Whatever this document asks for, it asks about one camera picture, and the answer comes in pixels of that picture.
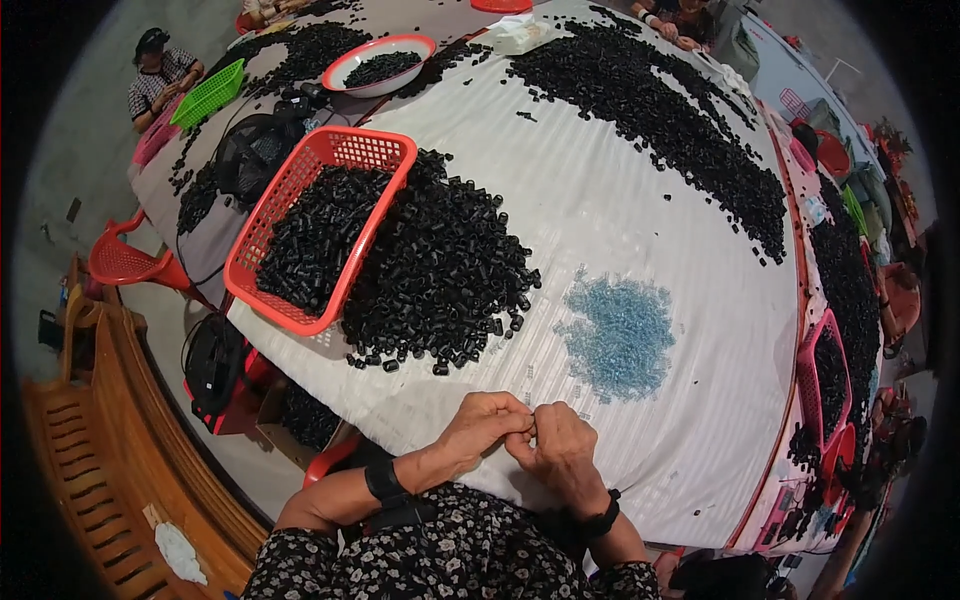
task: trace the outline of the floral shirt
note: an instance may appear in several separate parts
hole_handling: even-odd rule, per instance
[[[533,514],[460,484],[420,499],[436,520],[383,529],[347,545],[307,529],[274,531],[242,600],[282,598],[635,598],[660,595],[649,563],[589,579],[534,525]]]

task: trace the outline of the concrete floor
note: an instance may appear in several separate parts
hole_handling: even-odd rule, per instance
[[[27,207],[21,216],[13,283],[13,342],[21,375],[43,379],[55,372],[55,356],[36,342],[36,315],[39,309],[56,309],[59,280],[70,253],[86,256],[107,218],[126,220],[136,210],[126,169],[136,143],[127,110],[127,88],[135,76],[130,60],[137,39],[150,27],[167,29],[171,44],[210,65],[236,38],[233,19],[238,11],[236,0],[159,4],[123,0],[78,57],[45,124],[25,189]],[[837,0],[763,0],[758,12],[782,35],[799,36],[822,74],[829,72],[837,58],[860,71],[841,65],[830,82],[844,95],[857,121],[875,123],[887,116],[913,142],[915,153],[906,161],[903,174],[916,194],[919,225],[926,227],[936,211],[919,134],[879,53],[852,16]],[[71,224],[65,216],[74,198],[83,207]],[[151,237],[146,226],[142,229],[132,235],[131,243],[155,251],[156,236]],[[129,286],[123,296],[131,309],[147,318],[148,342],[169,388],[185,409],[189,400],[180,384],[178,361],[184,327],[195,316],[186,310],[179,295],[154,284]],[[909,348],[918,345],[916,336],[911,338]],[[909,386],[919,412],[928,413],[935,393],[933,382],[918,375]],[[210,436],[194,421],[230,475],[268,516],[276,517],[283,501],[299,487],[300,470],[279,453],[265,451],[257,440]],[[801,597],[821,564],[819,557],[806,557],[791,574]]]

